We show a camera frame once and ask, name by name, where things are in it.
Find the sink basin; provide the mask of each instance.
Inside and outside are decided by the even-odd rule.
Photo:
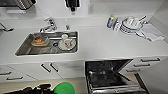
[[[59,44],[62,40],[61,36],[67,34],[70,39],[76,41],[76,45],[69,50],[62,50],[59,46],[53,46],[54,43]],[[34,37],[40,35],[42,37],[48,37],[49,43],[47,46],[33,46],[31,42],[34,40]],[[29,34],[25,41],[22,43],[20,48],[17,50],[15,55],[39,55],[39,54],[60,54],[60,53],[75,53],[78,46],[78,33],[74,32],[45,32],[45,33],[33,33]]]

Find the green object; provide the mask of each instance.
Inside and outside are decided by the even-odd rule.
[[[114,14],[112,14],[111,17],[114,17]]]
[[[74,87],[68,82],[62,82],[54,88],[55,94],[75,94]]]

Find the dishwasher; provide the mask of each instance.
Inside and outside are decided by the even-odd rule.
[[[138,84],[118,71],[131,59],[86,61],[88,94],[147,94]]]

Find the cabinet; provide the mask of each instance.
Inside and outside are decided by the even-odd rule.
[[[10,67],[37,80],[84,77],[84,61],[12,64]]]
[[[12,69],[6,65],[0,65],[0,83],[3,82],[21,82],[21,81],[35,81],[29,75],[21,73],[15,69]]]
[[[85,77],[85,66],[83,60],[54,62],[52,64],[57,65],[58,74],[62,78]]]
[[[155,56],[155,57],[138,57],[134,58],[119,72],[121,74],[135,74],[140,71],[146,70],[147,68],[161,62],[166,59],[167,56]]]
[[[50,63],[12,64],[10,67],[34,77],[37,80],[61,78],[57,72],[51,71]]]

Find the white countertop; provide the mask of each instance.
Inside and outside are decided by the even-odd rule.
[[[72,27],[78,31],[76,53],[23,55],[15,53],[29,33],[39,29],[16,29],[0,36],[0,64],[59,62],[74,60],[131,59],[135,57],[168,56],[168,44],[150,42],[136,35],[113,32],[102,27]]]

